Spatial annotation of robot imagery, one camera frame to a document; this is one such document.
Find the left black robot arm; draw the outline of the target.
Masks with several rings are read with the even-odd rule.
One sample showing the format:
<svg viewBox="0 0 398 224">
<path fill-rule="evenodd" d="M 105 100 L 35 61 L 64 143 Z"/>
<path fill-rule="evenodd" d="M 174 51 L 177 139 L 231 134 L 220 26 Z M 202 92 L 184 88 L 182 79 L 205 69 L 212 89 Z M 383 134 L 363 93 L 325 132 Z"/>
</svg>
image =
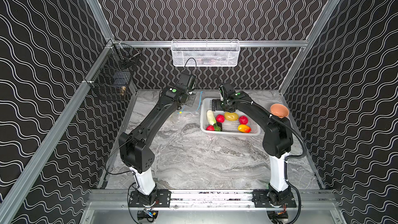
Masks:
<svg viewBox="0 0 398 224">
<path fill-rule="evenodd" d="M 157 196 L 157 186 L 151 172 L 155 159 L 150 149 L 152 141 L 169 116 L 188 102 L 195 85 L 195 75 L 182 73 L 175 85 L 167 86 L 160 92 L 157 103 L 147 117 L 130 133 L 119 136 L 120 158 L 133 173 L 136 195 L 145 207 L 154 206 Z"/>
</svg>

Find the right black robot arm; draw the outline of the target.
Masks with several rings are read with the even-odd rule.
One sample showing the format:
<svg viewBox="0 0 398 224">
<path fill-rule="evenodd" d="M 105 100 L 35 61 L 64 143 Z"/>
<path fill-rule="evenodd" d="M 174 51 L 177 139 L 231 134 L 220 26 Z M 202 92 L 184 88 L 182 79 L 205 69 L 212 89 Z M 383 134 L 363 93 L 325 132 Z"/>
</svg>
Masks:
<svg viewBox="0 0 398 224">
<path fill-rule="evenodd" d="M 306 156 L 306 147 L 300 140 L 303 152 L 300 155 L 290 153 L 293 136 L 300 139 L 298 133 L 291 127 L 288 118 L 273 115 L 263 106 L 256 103 L 247 93 L 235 91 L 227 83 L 219 85 L 219 106 L 226 112 L 243 112 L 264 131 L 263 149 L 269 155 L 271 179 L 268 185 L 268 201 L 274 207 L 287 206 L 293 197 L 292 190 L 296 188 L 288 179 L 288 160 L 300 159 Z"/>
</svg>

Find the white plastic perforated basket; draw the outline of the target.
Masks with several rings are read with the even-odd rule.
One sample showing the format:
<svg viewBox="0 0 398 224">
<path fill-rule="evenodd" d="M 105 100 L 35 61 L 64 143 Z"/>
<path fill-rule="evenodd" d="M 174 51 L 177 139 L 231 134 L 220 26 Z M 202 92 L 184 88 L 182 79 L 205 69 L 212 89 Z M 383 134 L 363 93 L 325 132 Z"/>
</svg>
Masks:
<svg viewBox="0 0 398 224">
<path fill-rule="evenodd" d="M 200 127 L 204 133 L 242 137 L 257 136 L 261 133 L 260 126 L 248 115 L 240 111 L 227 113 L 216 110 L 216 103 L 218 99 L 202 100 Z"/>
</svg>

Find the clear zip top bag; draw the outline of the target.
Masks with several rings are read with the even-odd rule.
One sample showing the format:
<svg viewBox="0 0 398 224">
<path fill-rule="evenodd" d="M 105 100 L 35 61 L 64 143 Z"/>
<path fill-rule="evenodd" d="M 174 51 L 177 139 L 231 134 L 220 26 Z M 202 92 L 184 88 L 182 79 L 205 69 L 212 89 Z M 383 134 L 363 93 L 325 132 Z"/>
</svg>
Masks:
<svg viewBox="0 0 398 224">
<path fill-rule="evenodd" d="M 202 105 L 204 91 L 193 92 L 188 97 L 188 102 L 186 105 L 183 105 L 181 109 L 173 112 L 172 115 L 168 118 L 171 122 L 175 123 L 179 119 L 180 115 L 184 114 L 198 114 Z"/>
</svg>

